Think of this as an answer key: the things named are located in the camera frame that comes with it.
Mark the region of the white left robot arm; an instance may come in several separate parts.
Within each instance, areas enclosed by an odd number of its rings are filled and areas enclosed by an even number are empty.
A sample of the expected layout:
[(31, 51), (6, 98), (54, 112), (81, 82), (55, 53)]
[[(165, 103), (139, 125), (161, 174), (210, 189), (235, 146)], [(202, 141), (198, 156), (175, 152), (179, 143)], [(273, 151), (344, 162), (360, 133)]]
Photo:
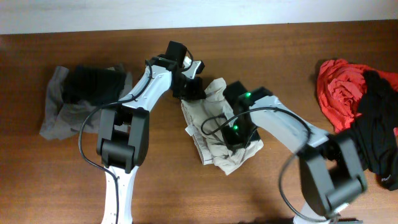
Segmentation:
[(188, 57), (180, 63), (154, 57), (122, 104), (103, 109), (100, 116), (97, 153), (106, 176), (103, 223), (132, 223), (134, 179), (149, 148), (150, 111), (169, 89), (178, 97), (193, 90), (205, 65)]

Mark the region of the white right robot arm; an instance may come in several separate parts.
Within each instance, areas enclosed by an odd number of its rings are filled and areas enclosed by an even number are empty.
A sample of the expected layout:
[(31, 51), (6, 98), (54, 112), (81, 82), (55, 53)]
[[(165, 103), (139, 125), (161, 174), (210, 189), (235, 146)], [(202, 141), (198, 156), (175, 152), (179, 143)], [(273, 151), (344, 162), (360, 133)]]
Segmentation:
[(310, 124), (264, 87), (247, 91), (234, 83), (223, 95), (233, 110), (221, 129), (228, 147), (247, 144), (257, 129), (274, 136), (292, 153), (280, 171), (279, 188), (287, 168), (298, 160), (305, 204), (298, 210), (286, 203), (295, 213), (294, 223), (338, 223), (340, 212), (365, 193), (368, 184), (352, 137)]

